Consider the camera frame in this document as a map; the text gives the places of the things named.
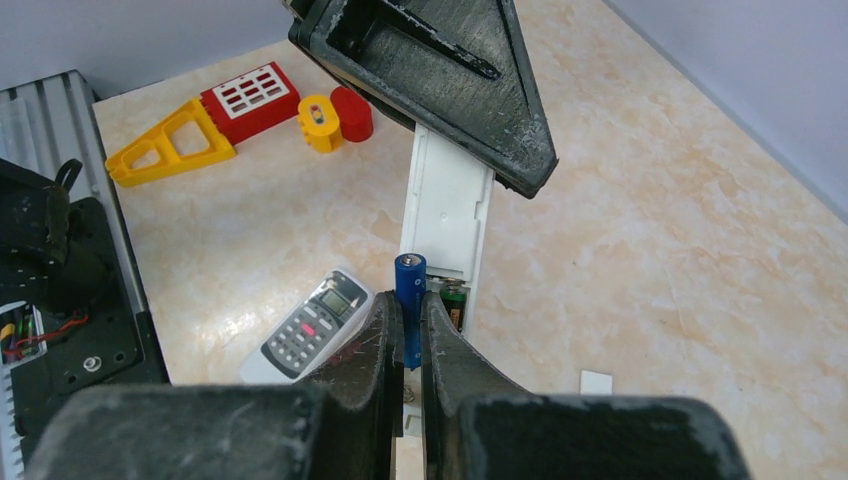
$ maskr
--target yellow toy block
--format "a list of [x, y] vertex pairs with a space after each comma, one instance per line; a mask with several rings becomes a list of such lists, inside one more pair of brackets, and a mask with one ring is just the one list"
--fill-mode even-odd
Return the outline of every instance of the yellow toy block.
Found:
[[[206, 137], [209, 147], [190, 155], [180, 155], [171, 142], [171, 135], [180, 127], [192, 121], [197, 124], [200, 132]], [[150, 151], [159, 155], [159, 160], [156, 163], [145, 167], [132, 168], [133, 163]], [[106, 170], [109, 171], [109, 176], [118, 185], [134, 187], [142, 183], [229, 160], [235, 154], [235, 148], [227, 140], [227, 137], [215, 128], [215, 124], [209, 114], [206, 113], [206, 109], [201, 105], [200, 99], [193, 98], [174, 113], [168, 115], [165, 120], [148, 130], [147, 133], [138, 137], [136, 141], [109, 157], [106, 160]]]
[[297, 123], [306, 143], [321, 153], [330, 153], [344, 143], [336, 109], [324, 95], [310, 95], [297, 106]]

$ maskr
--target black mechanical part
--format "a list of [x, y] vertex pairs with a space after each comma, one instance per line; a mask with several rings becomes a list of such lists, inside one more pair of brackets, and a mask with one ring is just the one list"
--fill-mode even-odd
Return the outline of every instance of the black mechanical part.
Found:
[[292, 0], [289, 39], [384, 114], [465, 148], [533, 198], [557, 165], [509, 0]]
[[[31, 478], [393, 478], [401, 313], [370, 323], [289, 387], [94, 387], [48, 428]], [[749, 478], [733, 435], [682, 398], [540, 396], [476, 352], [435, 293], [422, 372], [428, 479]]]
[[80, 165], [68, 161], [54, 182], [0, 159], [0, 304], [67, 315], [102, 291], [103, 264], [69, 236], [68, 189]]
[[[149, 315], [133, 315], [120, 281], [117, 254], [103, 207], [94, 198], [70, 204], [69, 244], [91, 255], [107, 278], [100, 292], [80, 305], [89, 320], [48, 342], [47, 352], [12, 370], [15, 416], [24, 462], [32, 455], [47, 423], [82, 388], [101, 383], [167, 383], [159, 343]], [[73, 287], [74, 278], [67, 284]], [[55, 332], [68, 320], [42, 312], [44, 331]], [[94, 371], [86, 359], [98, 357]]]
[[749, 478], [702, 402], [533, 395], [456, 333], [437, 294], [422, 317], [428, 479]]
[[392, 478], [401, 422], [400, 309], [291, 387], [92, 387], [56, 416], [28, 478]]

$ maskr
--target red toy block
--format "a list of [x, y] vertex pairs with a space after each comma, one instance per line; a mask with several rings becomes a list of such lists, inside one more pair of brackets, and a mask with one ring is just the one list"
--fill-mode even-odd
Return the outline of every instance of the red toy block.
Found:
[[374, 133], [371, 105], [349, 88], [338, 87], [330, 94], [330, 101], [339, 115], [342, 136], [349, 142], [364, 142]]
[[235, 145], [296, 116], [300, 95], [271, 62], [202, 92], [200, 102]]

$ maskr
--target white wall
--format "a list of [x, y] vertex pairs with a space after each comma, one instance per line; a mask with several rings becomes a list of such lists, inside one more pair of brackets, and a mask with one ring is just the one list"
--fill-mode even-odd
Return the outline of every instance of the white wall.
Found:
[[3, 0], [0, 90], [79, 70], [110, 97], [286, 38], [279, 0]]
[[607, 3], [848, 223], [848, 1]]

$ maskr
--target wire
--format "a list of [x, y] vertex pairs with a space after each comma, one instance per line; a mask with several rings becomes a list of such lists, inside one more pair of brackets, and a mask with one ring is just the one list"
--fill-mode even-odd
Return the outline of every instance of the wire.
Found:
[[22, 344], [33, 343], [33, 342], [49, 342], [50, 340], [53, 340], [56, 337], [62, 335], [69, 328], [76, 326], [76, 325], [82, 325], [83, 323], [87, 322], [88, 318], [89, 318], [88, 315], [85, 315], [83, 317], [77, 317], [77, 316], [71, 317], [67, 322], [65, 322], [55, 332], [45, 333], [45, 334], [42, 334], [42, 335], [36, 335], [34, 337], [29, 337], [29, 338], [22, 338], [22, 339], [18, 340], [17, 342], [15, 342], [15, 345], [13, 345], [11, 349], [3, 350], [3, 353], [5, 355], [19, 355], [20, 356], [22, 354], [21, 351], [23, 350], [21, 348]]

